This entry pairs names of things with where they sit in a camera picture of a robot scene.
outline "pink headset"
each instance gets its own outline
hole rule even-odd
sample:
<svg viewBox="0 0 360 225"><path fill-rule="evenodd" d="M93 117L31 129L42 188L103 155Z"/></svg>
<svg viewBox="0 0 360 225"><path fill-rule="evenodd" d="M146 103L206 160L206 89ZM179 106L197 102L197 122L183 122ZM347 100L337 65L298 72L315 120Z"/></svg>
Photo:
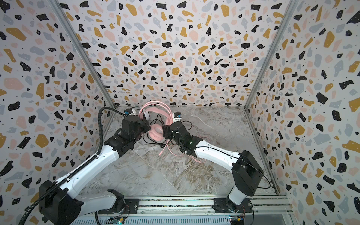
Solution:
<svg viewBox="0 0 360 225"><path fill-rule="evenodd" d="M146 106L149 106L151 104L161 106L165 109L165 111L162 109L158 109L156 107L150 107L150 108L144 109ZM169 126L172 124L172 111L171 111L170 107L167 106L165 103L158 102L158 101L150 101L150 102L146 103L145 105L143 105L143 107L139 111L140 119L143 119L145 112L159 113L166 117L165 125ZM150 125L150 127L151 127L151 130L148 132L150 137L155 141L162 141L164 139L162 136L162 126L159 124L153 124L153 125Z"/></svg>

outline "headphone ear cup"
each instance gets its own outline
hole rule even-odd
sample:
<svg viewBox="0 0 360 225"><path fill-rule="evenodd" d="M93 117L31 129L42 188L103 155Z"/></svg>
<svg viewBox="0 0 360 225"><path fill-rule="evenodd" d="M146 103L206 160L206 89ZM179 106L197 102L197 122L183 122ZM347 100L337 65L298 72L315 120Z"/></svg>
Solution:
<svg viewBox="0 0 360 225"><path fill-rule="evenodd" d="M159 124L150 125L151 130L149 131L150 137L155 141L162 141L164 137L162 136L162 126Z"/></svg>

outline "marble tabletop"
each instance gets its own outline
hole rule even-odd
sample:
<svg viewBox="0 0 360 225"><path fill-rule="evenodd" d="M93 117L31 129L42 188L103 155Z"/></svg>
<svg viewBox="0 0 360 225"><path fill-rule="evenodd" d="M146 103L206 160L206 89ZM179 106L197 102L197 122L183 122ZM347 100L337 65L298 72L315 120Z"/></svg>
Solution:
<svg viewBox="0 0 360 225"><path fill-rule="evenodd" d="M128 107L119 107L123 111ZM242 107L177 107L173 112L182 113L182 121L190 121L193 126L191 135L204 137L204 140L229 151L247 150L253 154L261 168L264 165ZM115 115L106 139L121 128L121 115ZM198 163L188 155L182 154L177 146L171 146L159 156L159 145L147 144L141 139L120 159L106 167L93 178L81 194L95 194L115 189L123 195L228 195L234 186L232 173L207 160ZM269 184L262 179L259 186ZM273 194L273 188L257 189L256 195Z"/></svg>

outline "robotic arm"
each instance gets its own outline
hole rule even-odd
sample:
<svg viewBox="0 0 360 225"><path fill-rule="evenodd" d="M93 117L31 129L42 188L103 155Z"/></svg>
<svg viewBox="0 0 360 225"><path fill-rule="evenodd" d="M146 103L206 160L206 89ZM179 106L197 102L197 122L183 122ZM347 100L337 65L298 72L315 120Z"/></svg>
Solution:
<svg viewBox="0 0 360 225"><path fill-rule="evenodd" d="M122 120L122 128L104 142L100 154L94 154L57 181L47 180L40 186L39 196L48 190L53 190L39 203L39 211L51 222L68 225L78 216L98 210L108 210L110 213L121 213L126 210L127 204L124 196L113 189L89 196L81 196L79 192L110 163L122 157L128 150L133 149L134 144L141 136L150 130L148 118L140 119L133 113L127 114L128 116ZM238 212L242 201L247 196L254 196L261 181L264 173L259 164L248 151L231 152L211 145L199 137L191 136L179 121L181 114L175 113L173 117L174 122L170 126L163 127L165 139L174 139L180 151L187 155L210 160L231 171L235 186L226 198L227 208L220 207L222 208L220 209L215 206L214 209L218 213L226 212L228 209L231 212Z"/></svg>

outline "terrazzo wallpaper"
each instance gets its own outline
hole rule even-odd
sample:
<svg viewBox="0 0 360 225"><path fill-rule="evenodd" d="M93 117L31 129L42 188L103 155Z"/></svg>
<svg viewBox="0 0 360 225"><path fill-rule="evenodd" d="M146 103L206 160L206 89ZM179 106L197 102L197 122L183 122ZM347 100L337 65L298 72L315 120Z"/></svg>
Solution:
<svg viewBox="0 0 360 225"><path fill-rule="evenodd" d="M248 109L299 224L360 224L360 1L299 1Z"/></svg>
<svg viewBox="0 0 360 225"><path fill-rule="evenodd" d="M94 153L106 102L46 1L0 7L0 224L15 225L45 180ZM43 221L36 207L26 224Z"/></svg>
<svg viewBox="0 0 360 225"><path fill-rule="evenodd" d="M116 105L242 105L289 0L60 0Z"/></svg>

